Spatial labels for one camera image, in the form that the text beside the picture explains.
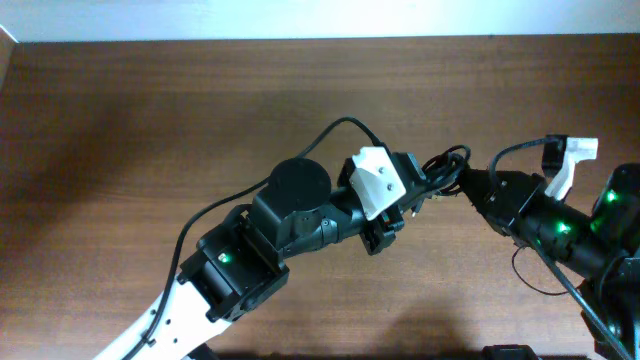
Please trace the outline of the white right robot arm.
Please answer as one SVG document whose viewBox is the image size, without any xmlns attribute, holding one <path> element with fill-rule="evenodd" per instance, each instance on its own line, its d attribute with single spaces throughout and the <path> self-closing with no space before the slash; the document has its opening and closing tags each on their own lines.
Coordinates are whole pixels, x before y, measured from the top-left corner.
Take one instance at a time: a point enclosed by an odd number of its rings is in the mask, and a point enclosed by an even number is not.
<svg viewBox="0 0 640 360">
<path fill-rule="evenodd" d="M 639 166 L 609 177 L 589 214 L 545 195 L 537 174 L 465 169 L 460 187 L 498 234 L 534 250 L 581 306 L 595 351 L 639 356 Z"/>
</svg>

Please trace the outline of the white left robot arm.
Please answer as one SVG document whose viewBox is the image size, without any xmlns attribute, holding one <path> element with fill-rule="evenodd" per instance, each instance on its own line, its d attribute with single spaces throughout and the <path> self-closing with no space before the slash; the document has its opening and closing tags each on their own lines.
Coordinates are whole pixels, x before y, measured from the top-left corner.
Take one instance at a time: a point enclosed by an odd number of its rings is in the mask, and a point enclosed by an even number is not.
<svg viewBox="0 0 640 360">
<path fill-rule="evenodd" d="M 183 359 L 283 287 L 286 259 L 358 236 L 368 254 L 388 247 L 431 182 L 409 153 L 364 147 L 345 161 L 339 186 L 306 158 L 271 172 L 249 204 L 201 237 L 161 295 L 101 359 Z"/>
</svg>

